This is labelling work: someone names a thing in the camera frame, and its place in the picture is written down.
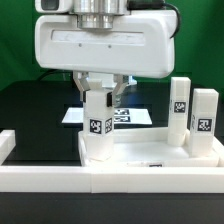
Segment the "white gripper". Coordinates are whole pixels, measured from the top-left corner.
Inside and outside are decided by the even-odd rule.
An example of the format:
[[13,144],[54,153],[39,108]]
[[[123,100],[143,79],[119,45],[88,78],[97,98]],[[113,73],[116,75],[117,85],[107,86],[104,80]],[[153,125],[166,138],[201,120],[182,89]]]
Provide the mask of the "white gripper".
[[118,16],[109,30],[80,29],[74,15],[43,15],[35,27],[36,60],[43,68],[73,70],[81,101],[90,89],[87,72],[115,74],[107,106],[118,107],[126,75],[163,78],[173,71],[175,28],[172,10]]

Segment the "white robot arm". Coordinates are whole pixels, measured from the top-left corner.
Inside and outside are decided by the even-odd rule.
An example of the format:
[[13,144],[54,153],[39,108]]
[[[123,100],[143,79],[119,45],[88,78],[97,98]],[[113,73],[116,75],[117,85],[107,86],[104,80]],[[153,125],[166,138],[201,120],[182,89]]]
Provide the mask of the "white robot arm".
[[163,78],[174,69],[181,18],[165,0],[35,0],[35,9],[38,64],[72,71],[82,98],[90,73],[114,76],[113,106],[128,76]]

